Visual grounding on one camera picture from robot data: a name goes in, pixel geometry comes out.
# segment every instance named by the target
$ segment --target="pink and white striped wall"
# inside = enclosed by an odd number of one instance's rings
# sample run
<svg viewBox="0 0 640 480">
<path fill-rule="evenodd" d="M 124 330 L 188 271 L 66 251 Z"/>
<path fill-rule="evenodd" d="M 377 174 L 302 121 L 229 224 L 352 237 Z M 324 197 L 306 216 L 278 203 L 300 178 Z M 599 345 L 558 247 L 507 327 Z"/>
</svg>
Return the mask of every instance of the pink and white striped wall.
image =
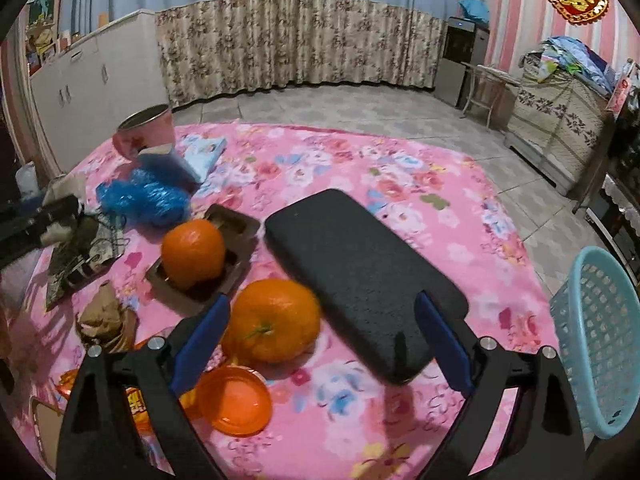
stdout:
<svg viewBox="0 0 640 480">
<path fill-rule="evenodd" d="M 572 36 L 619 70 L 626 59 L 640 61 L 640 35 L 618 0 L 609 0 L 604 18 L 591 25 L 571 25 L 547 0 L 487 0 L 491 36 L 486 62 L 507 71 L 540 41 Z"/>
</svg>

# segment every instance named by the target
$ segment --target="pink container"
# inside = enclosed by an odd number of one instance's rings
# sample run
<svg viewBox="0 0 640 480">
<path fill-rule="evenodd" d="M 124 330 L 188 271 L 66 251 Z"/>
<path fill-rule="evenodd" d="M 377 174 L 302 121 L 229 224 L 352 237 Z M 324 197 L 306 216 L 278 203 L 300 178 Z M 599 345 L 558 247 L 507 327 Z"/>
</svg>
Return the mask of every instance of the pink container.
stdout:
<svg viewBox="0 0 640 480">
<path fill-rule="evenodd" d="M 135 160 L 140 150 L 175 144 L 174 120 L 169 105 L 155 105 L 124 120 L 111 137 L 116 151 Z"/>
</svg>

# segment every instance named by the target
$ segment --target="brown plastic tray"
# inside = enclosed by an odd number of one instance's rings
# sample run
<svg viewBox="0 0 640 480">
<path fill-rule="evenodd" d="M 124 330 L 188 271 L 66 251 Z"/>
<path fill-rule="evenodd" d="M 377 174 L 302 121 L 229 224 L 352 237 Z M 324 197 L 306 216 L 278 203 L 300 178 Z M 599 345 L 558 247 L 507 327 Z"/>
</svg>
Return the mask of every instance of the brown plastic tray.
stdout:
<svg viewBox="0 0 640 480">
<path fill-rule="evenodd" d="M 249 272 L 251 255 L 257 245 L 255 235 L 260 228 L 259 220 L 217 204 L 207 210 L 205 218 L 220 229 L 225 241 L 225 265 L 218 278 L 181 291 L 171 284 L 162 268 L 161 258 L 146 272 L 156 298 L 182 316 L 195 316 L 218 294 L 231 297 Z"/>
</svg>

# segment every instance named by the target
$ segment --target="orange fruit in tray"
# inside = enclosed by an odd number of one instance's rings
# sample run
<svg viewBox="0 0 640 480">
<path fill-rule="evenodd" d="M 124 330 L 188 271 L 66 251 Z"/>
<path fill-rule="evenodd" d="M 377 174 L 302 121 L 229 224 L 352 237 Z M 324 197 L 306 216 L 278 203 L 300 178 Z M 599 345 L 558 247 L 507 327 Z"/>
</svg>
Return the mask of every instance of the orange fruit in tray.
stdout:
<svg viewBox="0 0 640 480">
<path fill-rule="evenodd" d="M 165 234 L 160 256 L 172 284 L 188 290 L 222 273 L 225 251 L 225 241 L 218 228 L 201 218 L 189 220 Z"/>
<path fill-rule="evenodd" d="M 258 280 L 236 297 L 222 339 L 228 357 L 279 363 L 298 357 L 320 333 L 320 303 L 291 280 Z"/>
</svg>

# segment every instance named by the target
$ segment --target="silver screw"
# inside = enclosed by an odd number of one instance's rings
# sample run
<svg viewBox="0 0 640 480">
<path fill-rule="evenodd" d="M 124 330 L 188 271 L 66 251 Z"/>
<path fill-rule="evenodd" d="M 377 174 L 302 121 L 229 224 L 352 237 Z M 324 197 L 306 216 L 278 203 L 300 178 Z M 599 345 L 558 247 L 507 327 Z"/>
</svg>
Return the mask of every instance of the silver screw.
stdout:
<svg viewBox="0 0 640 480">
<path fill-rule="evenodd" d="M 552 346 L 543 346 L 542 355 L 547 359 L 554 359 L 558 355 L 558 352 L 556 352 L 556 349 Z"/>
<path fill-rule="evenodd" d="M 498 342 L 493 337 L 484 336 L 480 339 L 480 346 L 485 350 L 495 350 Z"/>
<path fill-rule="evenodd" d="M 102 347 L 100 345 L 90 346 L 86 353 L 89 357 L 98 357 L 102 353 Z"/>
<path fill-rule="evenodd" d="M 152 350 L 159 350 L 164 346 L 164 337 L 152 337 L 146 345 Z"/>
</svg>

